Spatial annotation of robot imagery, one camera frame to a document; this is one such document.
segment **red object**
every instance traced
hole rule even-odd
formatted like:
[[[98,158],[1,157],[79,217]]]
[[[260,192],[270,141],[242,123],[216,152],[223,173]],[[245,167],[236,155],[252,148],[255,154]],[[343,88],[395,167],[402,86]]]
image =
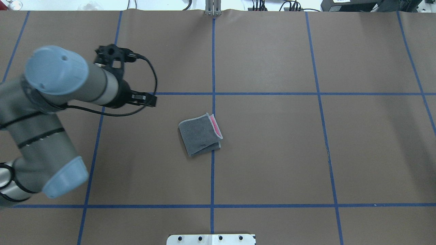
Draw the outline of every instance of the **red object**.
[[[7,10],[7,6],[2,1],[0,1],[0,10]]]

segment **gray cloth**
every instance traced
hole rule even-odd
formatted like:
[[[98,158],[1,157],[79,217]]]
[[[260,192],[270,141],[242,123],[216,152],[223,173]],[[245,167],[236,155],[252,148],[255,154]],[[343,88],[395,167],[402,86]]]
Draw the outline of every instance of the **gray cloth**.
[[[182,121],[179,130],[190,157],[221,148],[222,136],[213,114]]]

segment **black box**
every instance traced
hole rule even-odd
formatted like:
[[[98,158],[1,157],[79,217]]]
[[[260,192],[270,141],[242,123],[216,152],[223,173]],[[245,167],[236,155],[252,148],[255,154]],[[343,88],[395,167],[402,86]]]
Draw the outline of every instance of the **black box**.
[[[326,12],[370,12],[376,3],[377,0],[349,0],[348,2],[343,0],[323,0],[321,9]]]

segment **blue grid line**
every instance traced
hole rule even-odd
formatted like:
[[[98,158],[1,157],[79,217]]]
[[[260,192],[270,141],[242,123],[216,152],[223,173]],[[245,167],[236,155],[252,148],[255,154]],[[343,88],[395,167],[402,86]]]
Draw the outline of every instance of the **blue grid line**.
[[[118,16],[118,25],[117,25],[116,34],[115,34],[115,42],[114,42],[115,45],[118,42],[118,34],[119,34],[119,28],[121,25],[122,16],[123,16],[123,12],[120,11],[119,16]],[[89,171],[88,187],[86,189],[85,204],[83,207],[82,221],[80,222],[79,235],[77,237],[77,245],[80,245],[82,242],[83,228],[85,226],[86,212],[88,210],[89,193],[91,192],[92,176],[94,174],[95,160],[97,159],[97,150],[99,148],[100,134],[101,134],[102,125],[103,125],[103,117],[104,117],[103,115],[100,116],[99,128],[98,128],[97,137],[95,140],[94,154],[92,156],[91,170]]]
[[[107,209],[166,209],[211,208],[210,204],[88,204],[87,208]],[[214,208],[383,208],[436,207],[436,203],[344,203],[344,204],[214,204]],[[11,208],[84,208],[71,204],[20,204]]]
[[[215,114],[215,18],[212,19],[212,114]],[[214,204],[215,204],[215,150],[211,153],[211,234],[214,228]]]
[[[410,64],[412,65],[413,73],[415,74],[416,82],[418,83],[419,90],[421,91],[422,100],[424,101],[424,105],[427,110],[427,114],[429,115],[430,123],[433,128],[433,133],[436,135],[436,127],[433,121],[432,114],[430,112],[429,105],[427,104],[426,95],[424,94],[424,90],[422,89],[421,81],[419,80],[418,72],[416,71],[415,63],[413,62],[412,54],[410,53],[409,45],[407,44],[406,35],[404,34],[403,23],[401,22],[400,12],[397,11],[398,24],[400,25],[401,35],[403,36],[404,46],[406,47],[407,55],[409,56]]]
[[[23,26],[21,26],[20,34],[18,35],[17,42],[15,43],[14,49],[13,49],[12,54],[11,54],[10,59],[9,59],[9,63],[7,64],[6,71],[5,71],[4,76],[3,76],[3,80],[0,82],[0,84],[4,83],[6,81],[7,74],[9,73],[9,69],[10,69],[10,66],[12,65],[12,60],[14,59],[15,52],[17,51],[18,45],[20,44],[21,36],[23,35],[24,28],[26,27],[27,20],[29,19],[29,15],[30,15],[30,11],[27,12],[26,18],[24,19],[24,22],[23,22]]]
[[[331,182],[331,189],[333,191],[333,201],[334,201],[334,205],[335,205],[334,209],[336,211],[336,222],[337,222],[337,230],[339,233],[339,242],[341,245],[344,245],[344,239],[342,236],[341,218],[339,216],[339,208],[337,206],[337,196],[336,196],[336,187],[334,184],[333,167],[331,165],[330,148],[328,145],[327,129],[326,129],[326,125],[325,125],[323,105],[322,105],[322,101],[321,101],[320,85],[318,83],[317,66],[315,64],[315,55],[313,53],[312,36],[310,35],[309,16],[308,16],[307,12],[305,12],[305,15],[306,15],[307,34],[309,36],[310,54],[312,56],[313,75],[315,77],[315,85],[317,87],[318,104],[320,107],[320,114],[321,114],[321,123],[323,125],[324,141],[325,141],[325,145],[326,145],[326,149],[327,149],[328,165],[329,165],[329,169],[330,169],[330,182]]]
[[[318,95],[317,92],[157,92],[156,95]],[[320,92],[320,95],[358,95],[358,96],[421,96],[422,93],[387,93],[387,92]]]

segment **robotic arm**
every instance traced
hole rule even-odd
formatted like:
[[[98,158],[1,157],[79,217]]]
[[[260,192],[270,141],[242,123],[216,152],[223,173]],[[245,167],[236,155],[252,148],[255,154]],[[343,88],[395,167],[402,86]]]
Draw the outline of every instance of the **robotic arm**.
[[[56,112],[83,109],[107,116],[132,115],[156,106],[157,78],[144,56],[114,44],[100,46],[93,63],[57,46],[37,49],[24,75],[0,85],[0,129],[9,131],[22,157],[0,163],[0,208],[11,207],[44,192],[56,198],[83,184],[88,172],[62,127]],[[145,60],[155,76],[153,94],[131,90],[123,80],[125,62]],[[121,63],[113,67],[114,61]],[[125,104],[141,108],[110,114],[74,105],[80,100],[109,108]]]

